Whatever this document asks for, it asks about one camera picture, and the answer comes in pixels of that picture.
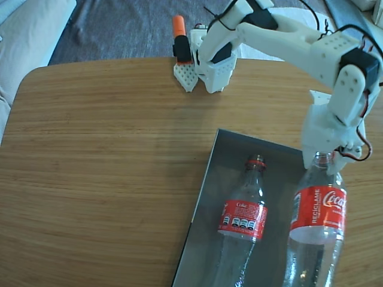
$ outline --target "white couch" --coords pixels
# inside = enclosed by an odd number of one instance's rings
[[[47,66],[76,0],[0,0],[0,143],[17,92]]]

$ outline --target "red wire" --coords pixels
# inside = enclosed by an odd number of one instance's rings
[[[363,112],[361,113],[360,117],[361,118],[364,118],[364,116],[366,115],[367,113],[367,110],[369,108],[369,95],[370,95],[370,91],[365,91],[364,93],[364,97],[366,98],[366,104],[364,105],[364,109],[363,109]],[[371,154],[372,154],[372,144],[361,134],[361,132],[359,131],[359,126],[357,126],[357,135],[359,136],[359,138],[361,139],[362,142],[364,142],[367,147],[369,148],[369,151],[367,153],[367,155],[364,157],[364,158],[357,158],[356,156],[352,155],[352,154],[344,154],[342,151],[341,151],[341,148],[338,148],[336,149],[336,151],[338,153],[341,154],[341,156],[343,157],[348,157],[348,158],[351,158],[355,161],[365,161],[367,160]]]

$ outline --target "white perforated holder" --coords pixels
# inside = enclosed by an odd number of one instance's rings
[[[198,77],[194,70],[194,64],[175,64],[173,67],[173,74],[187,92],[192,91],[198,82]]]

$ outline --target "black wire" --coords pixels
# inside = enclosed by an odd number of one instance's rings
[[[330,23],[327,19],[324,20],[324,33],[321,34],[318,40],[322,39],[323,36],[327,36],[329,33],[333,34],[334,32],[329,29]]]
[[[303,0],[298,0],[299,2],[301,2],[304,6],[306,6],[306,8],[308,10],[310,10],[310,12],[312,13],[312,15],[314,16],[315,18],[315,21],[317,22],[317,30],[319,31],[320,30],[320,23],[319,23],[319,18],[317,16],[317,14],[315,13],[315,11],[310,7],[309,4],[307,4],[305,1]]]
[[[212,20],[212,22],[210,22],[210,24],[209,24],[209,26],[208,26],[208,32],[209,32],[211,26],[212,26],[216,21],[220,22],[220,23],[222,24],[222,26],[224,26],[227,30],[229,30],[229,31],[235,31],[235,29],[231,29],[231,28],[227,27],[227,26],[221,21],[221,19],[222,19],[222,17],[224,17],[224,16],[227,14],[227,12],[229,12],[229,10],[230,10],[231,8],[233,8],[233,6],[237,3],[237,1],[238,1],[238,0],[233,0],[233,1],[229,4],[229,6],[227,6],[227,8],[225,9],[225,11],[223,11],[223,13],[221,13],[221,14],[219,14],[219,15],[214,14],[214,13],[213,13],[210,9],[208,9],[206,6],[203,6],[203,8],[204,8],[207,12],[209,12],[210,14],[212,14],[212,15],[214,16],[214,19]]]
[[[371,41],[371,43],[375,46],[375,48],[377,49],[379,55],[382,57],[383,59],[383,51],[382,49],[379,47],[378,43],[375,41],[375,39],[373,38],[373,36],[371,36],[367,31],[363,30],[361,27],[357,26],[357,25],[354,25],[354,24],[347,24],[341,28],[339,28],[337,31],[335,32],[338,32],[338,31],[344,31],[344,30],[347,30],[347,29],[355,29],[359,32],[361,32],[363,34],[363,36],[365,38],[367,38],[368,40]]]
[[[364,116],[367,114],[367,111],[369,109],[369,95],[370,95],[370,91],[364,92],[364,97],[366,99],[366,103],[364,104],[363,112],[360,115],[362,120],[364,119]],[[337,151],[341,156],[351,158],[355,161],[367,160],[372,155],[372,144],[361,134],[361,132],[359,131],[359,125],[357,126],[357,135],[361,139],[361,141],[367,145],[367,147],[369,149],[367,155],[364,158],[357,158],[353,154],[345,154],[345,153],[343,153],[344,148],[341,148],[341,147],[337,148],[335,151]]]

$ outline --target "floor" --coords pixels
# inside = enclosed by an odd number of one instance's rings
[[[323,0],[306,0],[329,15]],[[172,16],[180,14],[187,29],[208,24],[225,0],[77,0],[77,7],[53,53],[50,65],[126,57],[172,56]],[[305,6],[298,0],[274,0],[276,7]]]

